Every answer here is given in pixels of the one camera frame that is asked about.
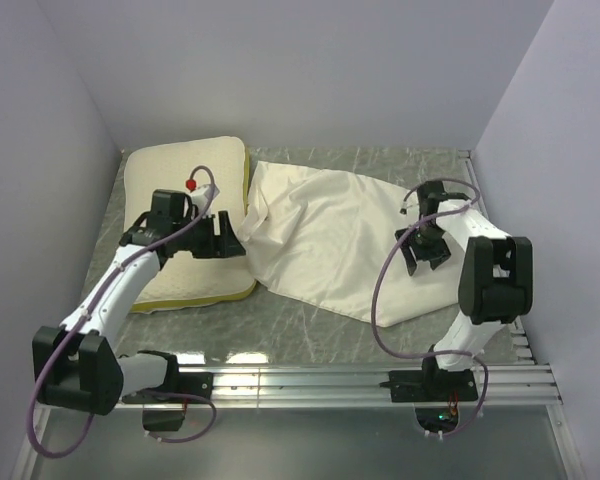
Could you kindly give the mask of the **cream satin pillowcase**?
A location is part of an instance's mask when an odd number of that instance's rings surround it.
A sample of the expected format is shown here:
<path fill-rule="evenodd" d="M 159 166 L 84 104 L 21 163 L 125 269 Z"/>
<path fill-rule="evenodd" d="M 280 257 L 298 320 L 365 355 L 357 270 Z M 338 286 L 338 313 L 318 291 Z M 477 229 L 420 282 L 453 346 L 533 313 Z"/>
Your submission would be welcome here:
<path fill-rule="evenodd" d="M 395 232 L 418 219 L 406 189 L 364 175 L 259 162 L 237 237 L 250 273 L 270 292 L 389 327 L 457 301 L 462 252 L 410 276 L 401 253 L 381 269 Z"/>

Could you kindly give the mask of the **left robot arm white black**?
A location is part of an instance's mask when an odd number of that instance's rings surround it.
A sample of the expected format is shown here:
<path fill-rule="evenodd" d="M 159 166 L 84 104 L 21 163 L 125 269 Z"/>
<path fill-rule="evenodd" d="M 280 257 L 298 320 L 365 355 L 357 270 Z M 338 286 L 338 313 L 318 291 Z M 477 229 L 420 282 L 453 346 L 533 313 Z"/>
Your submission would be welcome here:
<path fill-rule="evenodd" d="M 176 254 L 203 260 L 244 255 L 228 212 L 210 211 L 218 193 L 211 184 L 190 193 L 153 192 L 149 210 L 122 234 L 93 290 L 59 326 L 34 335 L 36 402 L 106 415 L 137 392 L 148 391 L 159 402 L 179 395 L 175 355 L 141 351 L 118 358 L 112 344 L 140 293 Z"/>

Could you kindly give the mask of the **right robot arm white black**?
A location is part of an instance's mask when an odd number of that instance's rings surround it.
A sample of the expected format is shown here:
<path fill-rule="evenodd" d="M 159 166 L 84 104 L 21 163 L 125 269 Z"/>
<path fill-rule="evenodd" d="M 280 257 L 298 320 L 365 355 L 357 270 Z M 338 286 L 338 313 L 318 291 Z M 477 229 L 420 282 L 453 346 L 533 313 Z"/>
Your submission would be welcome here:
<path fill-rule="evenodd" d="M 504 326 L 527 314 L 533 303 L 533 247 L 524 236 L 512 236 L 492 224 L 462 192 L 449 192 L 442 180 L 430 180 L 410 190 L 417 197 L 418 222 L 395 232 L 408 274 L 421 263 L 434 271 L 452 257 L 446 240 L 463 252 L 457 303 L 459 313 L 444 337 L 422 361 L 424 394 L 440 400 L 461 384 L 491 338 Z"/>

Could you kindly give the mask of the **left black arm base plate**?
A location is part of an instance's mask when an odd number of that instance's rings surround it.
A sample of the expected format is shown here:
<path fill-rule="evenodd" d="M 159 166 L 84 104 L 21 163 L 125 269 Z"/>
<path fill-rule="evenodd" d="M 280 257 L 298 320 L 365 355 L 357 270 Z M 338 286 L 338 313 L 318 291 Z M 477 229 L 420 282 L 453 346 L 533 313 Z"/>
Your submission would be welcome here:
<path fill-rule="evenodd" d="M 174 387 L 154 387 L 156 394 L 146 391 L 124 396 L 124 404 L 201 404 L 199 400 L 191 400 L 191 396 L 211 399 L 214 384 L 214 374 L 208 371 L 180 373 Z"/>

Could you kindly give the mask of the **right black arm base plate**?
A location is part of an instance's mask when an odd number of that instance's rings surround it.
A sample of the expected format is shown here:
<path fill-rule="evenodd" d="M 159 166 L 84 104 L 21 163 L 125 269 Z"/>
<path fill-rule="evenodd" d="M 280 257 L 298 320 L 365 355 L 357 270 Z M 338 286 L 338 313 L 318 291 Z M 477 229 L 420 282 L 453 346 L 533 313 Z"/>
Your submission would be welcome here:
<path fill-rule="evenodd" d="M 380 387 L 390 391 L 393 403 L 477 401 L 479 397 L 470 370 L 438 373 L 393 370 L 388 373 L 388 380 L 382 382 Z"/>

